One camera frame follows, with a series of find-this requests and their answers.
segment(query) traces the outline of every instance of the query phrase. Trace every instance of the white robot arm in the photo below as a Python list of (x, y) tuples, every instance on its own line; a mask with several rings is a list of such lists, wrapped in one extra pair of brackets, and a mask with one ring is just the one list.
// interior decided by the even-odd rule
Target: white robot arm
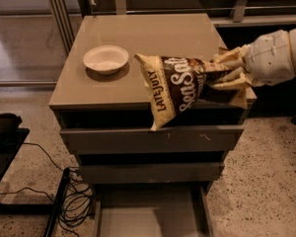
[(263, 35), (249, 44), (246, 70), (257, 85), (276, 85), (296, 76), (296, 29)]
[(296, 29), (263, 35), (232, 50), (221, 48), (211, 61), (233, 70), (207, 83), (217, 90), (276, 85), (291, 80), (296, 76)]

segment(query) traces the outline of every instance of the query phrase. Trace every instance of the black cable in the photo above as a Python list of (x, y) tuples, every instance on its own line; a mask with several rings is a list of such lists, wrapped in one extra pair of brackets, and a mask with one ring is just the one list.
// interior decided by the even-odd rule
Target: black cable
[(38, 194), (44, 194), (44, 195), (46, 195), (46, 196), (49, 198), (49, 200), (50, 200), (51, 202), (53, 202), (53, 199), (51, 198), (51, 196), (50, 196), (48, 193), (46, 193), (46, 192), (42, 192), (42, 191), (37, 191), (37, 190), (34, 190), (34, 189), (30, 188), (30, 187), (24, 187), (24, 188), (21, 188), (20, 190), (18, 190), (18, 191), (16, 191), (16, 192), (1, 193), (0, 196), (2, 196), (2, 195), (11, 195), (11, 194), (18, 194), (18, 193), (20, 193), (20, 192), (22, 192), (22, 191), (24, 191), (24, 190), (30, 190), (30, 191), (35, 192), (35, 193), (38, 193)]
[(63, 169), (61, 169), (50, 157), (50, 155), (39, 145), (39, 144), (36, 144), (36, 143), (29, 143), (29, 142), (24, 142), (23, 144), (25, 145), (33, 145), (33, 146), (37, 146), (39, 147), (46, 155), (47, 157), (49, 158), (49, 160), (51, 161), (51, 163), (60, 171), (63, 172)]
[[(51, 161), (51, 163), (58, 170), (60, 170), (62, 172), (64, 171), (52, 160), (50, 155), (39, 144), (29, 143), (29, 142), (24, 142), (23, 144), (34, 145), (34, 146), (39, 147), (46, 154), (48, 159)], [(75, 173), (76, 175), (78, 175), (77, 171), (74, 171), (71, 169), (78, 169), (79, 167), (68, 167), (68, 168), (70, 169), (71, 173)], [(82, 190), (81, 189), (79, 190), (78, 187), (81, 185), (85, 185), (86, 187)], [(2, 193), (0, 195), (17, 194), (23, 190), (30, 190), (30, 191), (33, 191), (36, 193), (45, 194), (52, 202), (54, 202), (48, 193), (42, 192), (42, 191), (37, 191), (37, 190), (34, 190), (29, 187), (22, 188), (17, 192)], [(94, 213), (90, 213), (91, 205), (92, 205), (92, 190), (91, 190), (89, 184), (84, 183), (83, 181), (79, 181), (79, 180), (71, 177), (71, 183), (67, 186), (67, 188), (64, 192), (64, 201), (63, 201), (63, 204), (61, 205), (60, 213), (58, 214), (59, 226), (63, 230), (74, 234), (76, 237), (79, 237), (78, 233), (76, 233), (73, 230), (67, 229), (64, 225), (66, 225), (69, 228), (75, 228), (75, 227), (78, 227), (79, 225), (81, 225), (88, 216), (94, 214)]]

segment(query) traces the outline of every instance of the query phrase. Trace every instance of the white bowl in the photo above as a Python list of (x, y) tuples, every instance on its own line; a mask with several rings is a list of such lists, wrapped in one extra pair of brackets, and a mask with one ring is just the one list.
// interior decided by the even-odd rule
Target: white bowl
[(103, 75), (114, 74), (128, 61), (128, 52), (115, 45), (101, 45), (88, 51), (83, 63)]

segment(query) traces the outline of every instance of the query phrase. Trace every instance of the metal frame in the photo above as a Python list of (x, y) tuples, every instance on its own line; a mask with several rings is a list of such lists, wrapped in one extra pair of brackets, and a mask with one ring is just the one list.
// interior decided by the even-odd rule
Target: metal frame
[(55, 87), (56, 84), (48, 81), (0, 81), (0, 87)]
[(236, 0), (234, 9), (231, 12), (230, 17), (235, 23), (242, 22), (245, 17), (246, 5), (248, 0)]
[(228, 18), (211, 18), (210, 20), (216, 28), (278, 26), (296, 24), (296, 15), (247, 16), (241, 23), (235, 23)]
[[(18, 128), (17, 134), (19, 134), (20, 140), (18, 140), (18, 144), (15, 148), (10, 151), (9, 153), (5, 154), (5, 156), (9, 157), (6, 166), (2, 170), (0, 174), (0, 182), (9, 169), (11, 163), (13, 162), (15, 156), (18, 154), (18, 151), (22, 144), (24, 143), (25, 139), (27, 138), (30, 131), (27, 128)], [(43, 215), (49, 214), (48, 222), (45, 227), (44, 237), (52, 236), (52, 231), (54, 228), (54, 224), (56, 222), (56, 218), (60, 211), (60, 207), (63, 203), (63, 198), (65, 196), (66, 186), (69, 184), (70, 181), (70, 169), (66, 168), (63, 173), (62, 177), (58, 186), (57, 194), (54, 200), (54, 203), (50, 204), (14, 204), (14, 203), (2, 203), (0, 202), (0, 214), (36, 214), (36, 215)]]

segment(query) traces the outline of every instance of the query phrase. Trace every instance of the snack bag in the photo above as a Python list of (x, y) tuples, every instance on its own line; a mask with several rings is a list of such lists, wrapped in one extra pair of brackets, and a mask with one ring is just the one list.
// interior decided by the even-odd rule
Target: snack bag
[(204, 87), (207, 72), (229, 70), (223, 64), (196, 58), (138, 53), (135, 58), (141, 63), (149, 92), (154, 131), (192, 106)]

